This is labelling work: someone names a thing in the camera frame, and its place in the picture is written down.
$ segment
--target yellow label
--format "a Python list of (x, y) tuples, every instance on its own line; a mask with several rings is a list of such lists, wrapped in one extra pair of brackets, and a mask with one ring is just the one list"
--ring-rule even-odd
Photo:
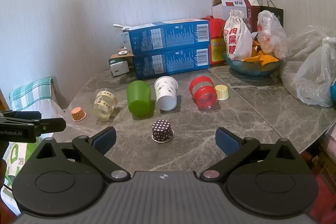
[(104, 100), (102, 100), (102, 96), (98, 97), (95, 101), (94, 101), (95, 104), (98, 104), (98, 105), (101, 105), (101, 106), (105, 106), (106, 108), (112, 110), (112, 107), (107, 103), (105, 102)]
[(212, 62), (223, 61), (223, 52), (226, 51), (224, 38), (211, 39), (211, 60)]
[(112, 100), (115, 101), (115, 104), (118, 104), (118, 99), (117, 99), (117, 97), (114, 96), (113, 93), (108, 92), (108, 91), (106, 91), (106, 90), (103, 90), (103, 91), (101, 91), (101, 92), (99, 92), (99, 93), (97, 94), (97, 97), (102, 96), (102, 95), (105, 95), (105, 96), (107, 96), (107, 97), (110, 97)]

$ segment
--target gray ribbed surface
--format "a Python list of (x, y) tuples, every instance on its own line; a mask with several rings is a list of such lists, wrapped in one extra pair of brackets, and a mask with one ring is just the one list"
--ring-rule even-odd
[(128, 182), (111, 184), (93, 207), (71, 217), (49, 220), (22, 215), (15, 224), (310, 224), (301, 215), (267, 220), (233, 206), (219, 185), (201, 182), (193, 172), (136, 172)]

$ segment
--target marble table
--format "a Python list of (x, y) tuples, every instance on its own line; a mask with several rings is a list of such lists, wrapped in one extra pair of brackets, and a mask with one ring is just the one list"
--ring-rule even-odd
[[(230, 98), (218, 101), (214, 108), (200, 111), (188, 89), (197, 74), (209, 75), (215, 85), (229, 87)], [(75, 96), (64, 118), (67, 128), (55, 133), (58, 142), (69, 142), (79, 135), (93, 136), (107, 126), (117, 130), (117, 142), (106, 154), (118, 165), (133, 173), (136, 170), (195, 170), (201, 172), (225, 155), (215, 144), (215, 131), (225, 127), (241, 138), (251, 136), (261, 143), (275, 143), (288, 138), (302, 152), (312, 144), (336, 118), (334, 107), (309, 106), (292, 97), (279, 78), (250, 79), (226, 65), (208, 70), (173, 75), (177, 80), (178, 104), (172, 111), (153, 106), (150, 114), (138, 118), (127, 108), (126, 88), (136, 80), (133, 72), (113, 78), (109, 71), (92, 77)], [(155, 104), (155, 79), (146, 82), (152, 87)], [(110, 88), (118, 97), (115, 112), (107, 122), (93, 115), (93, 102), (98, 88)], [(74, 122), (71, 110), (80, 106), (86, 117)], [(152, 124), (165, 119), (175, 132), (172, 141), (159, 144), (152, 140)]]

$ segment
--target bowl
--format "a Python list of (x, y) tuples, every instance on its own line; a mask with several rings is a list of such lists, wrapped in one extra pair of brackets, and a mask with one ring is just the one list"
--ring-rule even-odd
[(235, 71), (242, 75), (254, 76), (254, 77), (264, 77), (271, 75), (275, 72), (281, 65), (282, 60), (277, 62), (271, 62), (265, 66), (261, 66), (257, 63), (245, 62), (240, 60), (231, 60), (227, 57), (226, 52), (223, 52), (223, 56), (228, 65)]

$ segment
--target white paper cup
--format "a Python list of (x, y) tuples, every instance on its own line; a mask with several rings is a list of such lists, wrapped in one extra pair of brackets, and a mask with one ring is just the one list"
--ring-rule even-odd
[(154, 83), (156, 105), (164, 111), (172, 110), (177, 105), (177, 81), (170, 76), (162, 76)]

